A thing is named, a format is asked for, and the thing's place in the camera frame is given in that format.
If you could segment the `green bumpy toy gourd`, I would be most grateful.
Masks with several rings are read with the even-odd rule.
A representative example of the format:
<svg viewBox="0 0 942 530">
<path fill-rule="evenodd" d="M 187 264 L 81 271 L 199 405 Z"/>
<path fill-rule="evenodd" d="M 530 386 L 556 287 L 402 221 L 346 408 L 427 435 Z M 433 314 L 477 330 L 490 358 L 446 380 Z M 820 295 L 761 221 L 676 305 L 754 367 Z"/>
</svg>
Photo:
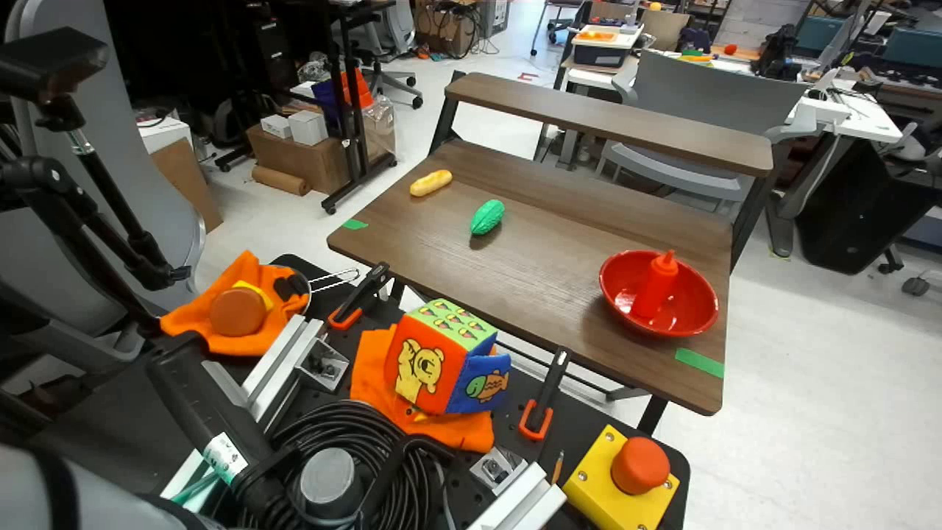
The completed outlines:
<svg viewBox="0 0 942 530">
<path fill-rule="evenodd" d="M 469 230 L 472 230 L 475 236 L 490 236 L 492 230 L 500 226 L 505 214 L 506 214 L 506 205 L 505 205 L 500 201 L 487 201 L 487 202 L 472 214 Z"/>
</svg>

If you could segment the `yellow toy corn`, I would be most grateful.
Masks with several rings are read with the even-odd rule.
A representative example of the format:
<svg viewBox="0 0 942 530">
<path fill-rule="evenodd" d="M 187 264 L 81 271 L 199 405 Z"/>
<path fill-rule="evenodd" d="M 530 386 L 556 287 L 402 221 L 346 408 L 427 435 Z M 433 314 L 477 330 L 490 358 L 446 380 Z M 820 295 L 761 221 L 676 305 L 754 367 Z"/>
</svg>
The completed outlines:
<svg viewBox="0 0 942 530">
<path fill-rule="evenodd" d="M 424 177 L 418 177 L 414 186 L 411 186 L 411 198 L 427 198 L 427 193 L 437 193 L 440 187 L 452 186 L 455 173 L 452 170 L 430 170 Z"/>
</svg>

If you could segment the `colourful soft toy cube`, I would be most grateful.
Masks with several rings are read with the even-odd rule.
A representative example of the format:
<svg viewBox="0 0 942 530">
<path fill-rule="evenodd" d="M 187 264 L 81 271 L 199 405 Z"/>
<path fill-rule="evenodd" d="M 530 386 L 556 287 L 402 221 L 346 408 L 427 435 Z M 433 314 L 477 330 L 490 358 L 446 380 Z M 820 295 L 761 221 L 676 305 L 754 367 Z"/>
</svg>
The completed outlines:
<svg viewBox="0 0 942 530">
<path fill-rule="evenodd" d="M 509 374 L 514 357 L 497 348 L 497 330 L 446 298 L 408 312 L 387 354 L 393 391 L 430 416 L 494 408 Z"/>
</svg>

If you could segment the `green tape strip left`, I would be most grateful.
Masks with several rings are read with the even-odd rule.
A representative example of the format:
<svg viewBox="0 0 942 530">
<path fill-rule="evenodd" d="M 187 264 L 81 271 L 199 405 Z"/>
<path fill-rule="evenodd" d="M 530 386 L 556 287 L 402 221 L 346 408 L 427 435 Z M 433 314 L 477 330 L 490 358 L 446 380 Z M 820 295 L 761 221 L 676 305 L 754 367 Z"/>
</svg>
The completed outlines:
<svg viewBox="0 0 942 530">
<path fill-rule="evenodd" d="M 368 230 L 368 224 L 361 221 L 361 217 L 350 217 L 350 221 L 341 224 L 341 230 L 361 233 L 361 230 Z"/>
</svg>

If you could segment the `orange cloth under cube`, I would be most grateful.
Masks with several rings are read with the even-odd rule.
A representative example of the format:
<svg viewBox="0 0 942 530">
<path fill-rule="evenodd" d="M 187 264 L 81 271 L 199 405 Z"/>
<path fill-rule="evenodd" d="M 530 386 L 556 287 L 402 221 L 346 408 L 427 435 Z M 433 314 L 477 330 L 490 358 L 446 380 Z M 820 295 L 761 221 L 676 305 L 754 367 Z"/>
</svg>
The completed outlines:
<svg viewBox="0 0 942 530">
<path fill-rule="evenodd" d="M 361 335 L 353 374 L 350 374 L 350 398 L 377 408 L 408 435 L 430 435 L 446 446 L 469 451 L 469 452 L 492 451 L 494 420 L 490 411 L 427 416 L 394 393 L 393 382 L 387 380 L 387 348 L 393 343 L 393 335 L 394 335 L 393 326 L 365 330 Z"/>
</svg>

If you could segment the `orange black clamp left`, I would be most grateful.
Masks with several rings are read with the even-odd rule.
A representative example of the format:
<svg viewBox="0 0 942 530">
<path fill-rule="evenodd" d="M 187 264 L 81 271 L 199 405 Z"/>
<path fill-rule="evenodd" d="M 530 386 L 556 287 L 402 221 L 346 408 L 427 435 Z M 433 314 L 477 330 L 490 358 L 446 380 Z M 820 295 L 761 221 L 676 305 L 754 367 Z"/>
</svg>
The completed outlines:
<svg viewBox="0 0 942 530">
<path fill-rule="evenodd" d="M 390 280 L 390 264 L 377 261 L 365 280 L 327 314 L 330 330 L 350 330 L 365 302 L 377 295 L 377 287 Z"/>
</svg>

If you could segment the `orange black clamp right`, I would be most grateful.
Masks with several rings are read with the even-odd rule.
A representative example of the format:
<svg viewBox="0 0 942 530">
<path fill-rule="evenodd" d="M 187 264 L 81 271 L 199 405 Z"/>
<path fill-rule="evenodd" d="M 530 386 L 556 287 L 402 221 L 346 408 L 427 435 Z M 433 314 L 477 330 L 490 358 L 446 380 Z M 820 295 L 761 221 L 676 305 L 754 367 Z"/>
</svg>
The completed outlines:
<svg viewBox="0 0 942 530">
<path fill-rule="evenodd" d="M 568 367 L 568 354 L 559 351 L 545 374 L 540 393 L 524 404 L 522 418 L 518 418 L 518 433 L 528 442 L 547 438 L 550 424 L 553 424 L 553 401 L 559 393 L 559 382 L 567 377 L 567 367 Z"/>
</svg>

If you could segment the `cardboard box on floor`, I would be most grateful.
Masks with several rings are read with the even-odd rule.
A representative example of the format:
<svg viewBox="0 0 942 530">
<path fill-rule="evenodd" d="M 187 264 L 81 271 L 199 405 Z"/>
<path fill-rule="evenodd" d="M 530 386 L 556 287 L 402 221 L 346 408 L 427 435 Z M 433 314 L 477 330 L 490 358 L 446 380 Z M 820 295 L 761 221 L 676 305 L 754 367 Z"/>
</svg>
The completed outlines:
<svg viewBox="0 0 942 530">
<path fill-rule="evenodd" d="M 327 114 L 316 103 L 291 103 L 246 128 L 253 158 L 266 170 L 300 180 L 308 190 L 340 190 L 349 173 L 349 149 L 327 128 Z"/>
</svg>

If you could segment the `red plastic bowl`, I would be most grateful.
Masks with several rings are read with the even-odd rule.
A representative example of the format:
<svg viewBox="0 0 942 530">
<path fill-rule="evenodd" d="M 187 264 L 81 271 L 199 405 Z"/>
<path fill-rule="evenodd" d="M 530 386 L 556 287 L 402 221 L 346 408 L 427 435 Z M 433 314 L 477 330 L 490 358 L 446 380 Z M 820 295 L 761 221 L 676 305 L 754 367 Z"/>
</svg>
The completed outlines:
<svg viewBox="0 0 942 530">
<path fill-rule="evenodd" d="M 723 302 L 712 283 L 684 258 L 678 258 L 680 273 L 662 308 L 651 320 L 640 320 L 631 314 L 640 283 L 645 280 L 648 261 L 656 252 L 665 249 L 621 249 L 602 264 L 598 286 L 609 308 L 627 326 L 661 338 L 693 338 L 708 333 L 718 320 Z"/>
</svg>

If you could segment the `wooden raised shelf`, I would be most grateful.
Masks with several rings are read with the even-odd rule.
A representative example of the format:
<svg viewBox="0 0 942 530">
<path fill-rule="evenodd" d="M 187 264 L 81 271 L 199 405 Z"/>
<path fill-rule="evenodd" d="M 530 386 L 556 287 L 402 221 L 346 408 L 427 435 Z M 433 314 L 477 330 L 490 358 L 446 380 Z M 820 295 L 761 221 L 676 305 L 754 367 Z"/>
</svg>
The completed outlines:
<svg viewBox="0 0 942 530">
<path fill-rule="evenodd" d="M 730 261 L 739 261 L 776 181 L 776 146 L 765 134 L 464 70 L 446 89 L 430 152 L 459 137 L 455 118 L 464 103 L 754 177 L 754 187 L 733 217 Z"/>
</svg>

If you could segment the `orange round disc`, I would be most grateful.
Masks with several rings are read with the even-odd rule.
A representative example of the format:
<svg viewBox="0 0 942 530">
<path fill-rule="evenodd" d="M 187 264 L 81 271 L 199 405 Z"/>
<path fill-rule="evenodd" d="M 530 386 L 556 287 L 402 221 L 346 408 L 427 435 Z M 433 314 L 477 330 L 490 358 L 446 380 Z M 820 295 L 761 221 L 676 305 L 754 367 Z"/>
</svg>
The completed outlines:
<svg viewBox="0 0 942 530">
<path fill-rule="evenodd" d="M 266 299 L 252 287 L 230 287 L 210 302 L 210 323 L 218 335 L 252 335 L 266 314 Z"/>
</svg>

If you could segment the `green tape strip right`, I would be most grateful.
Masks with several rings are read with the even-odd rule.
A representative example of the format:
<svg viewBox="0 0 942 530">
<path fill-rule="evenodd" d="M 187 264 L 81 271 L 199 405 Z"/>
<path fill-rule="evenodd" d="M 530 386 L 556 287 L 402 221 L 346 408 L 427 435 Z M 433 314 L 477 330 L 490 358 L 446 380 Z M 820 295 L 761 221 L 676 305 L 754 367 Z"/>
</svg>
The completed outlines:
<svg viewBox="0 0 942 530">
<path fill-rule="evenodd" d="M 676 358 L 678 358 L 680 365 L 689 365 L 689 367 L 702 371 L 702 374 L 709 374 L 709 377 L 715 377 L 715 380 L 724 380 L 724 363 L 718 363 L 718 358 L 712 358 L 712 357 L 708 357 L 708 354 L 699 354 L 699 351 L 689 351 L 689 348 L 678 348 L 678 351 L 676 351 Z"/>
</svg>

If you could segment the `yellow box red button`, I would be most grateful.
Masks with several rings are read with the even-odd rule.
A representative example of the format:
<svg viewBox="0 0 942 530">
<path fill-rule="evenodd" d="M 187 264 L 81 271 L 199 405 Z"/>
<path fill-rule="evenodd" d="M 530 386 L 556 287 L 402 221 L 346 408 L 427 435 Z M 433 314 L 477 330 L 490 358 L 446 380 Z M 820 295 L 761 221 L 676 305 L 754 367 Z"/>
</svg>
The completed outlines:
<svg viewBox="0 0 942 530">
<path fill-rule="evenodd" d="M 680 485 L 653 438 L 606 424 L 562 492 L 598 530 L 656 530 Z"/>
</svg>

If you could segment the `grey office chair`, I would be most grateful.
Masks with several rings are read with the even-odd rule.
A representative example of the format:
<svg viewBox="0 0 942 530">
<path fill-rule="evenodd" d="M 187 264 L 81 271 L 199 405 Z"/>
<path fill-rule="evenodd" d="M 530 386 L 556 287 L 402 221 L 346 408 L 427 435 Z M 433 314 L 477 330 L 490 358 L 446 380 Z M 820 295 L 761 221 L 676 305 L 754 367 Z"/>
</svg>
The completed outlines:
<svg viewBox="0 0 942 530">
<path fill-rule="evenodd" d="M 621 95 L 627 106 L 693 121 L 696 137 L 705 137 L 708 126 L 718 126 L 723 133 L 751 133 L 777 143 L 805 96 L 805 84 L 693 65 L 665 52 L 642 52 L 636 75 L 621 84 Z M 627 170 L 715 205 L 739 205 L 751 187 L 749 173 L 718 162 L 680 158 L 621 142 L 605 143 L 598 167 Z"/>
</svg>

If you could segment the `aluminium extrusion rail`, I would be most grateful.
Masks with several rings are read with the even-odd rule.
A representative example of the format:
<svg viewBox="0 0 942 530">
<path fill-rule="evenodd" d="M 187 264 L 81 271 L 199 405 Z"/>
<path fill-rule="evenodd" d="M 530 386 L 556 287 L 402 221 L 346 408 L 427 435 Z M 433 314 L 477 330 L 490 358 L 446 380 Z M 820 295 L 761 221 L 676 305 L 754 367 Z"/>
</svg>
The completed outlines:
<svg viewBox="0 0 942 530">
<path fill-rule="evenodd" d="M 221 377 L 228 398 L 256 420 L 269 420 L 277 416 L 277 393 L 297 374 L 300 363 L 316 348 L 318 333 L 318 317 L 308 320 L 303 314 L 296 314 L 243 382 L 237 382 L 221 365 L 212 365 L 212 374 Z M 221 485 L 221 473 L 202 451 L 191 451 L 162 485 L 162 497 L 202 510 L 215 485 Z"/>
</svg>

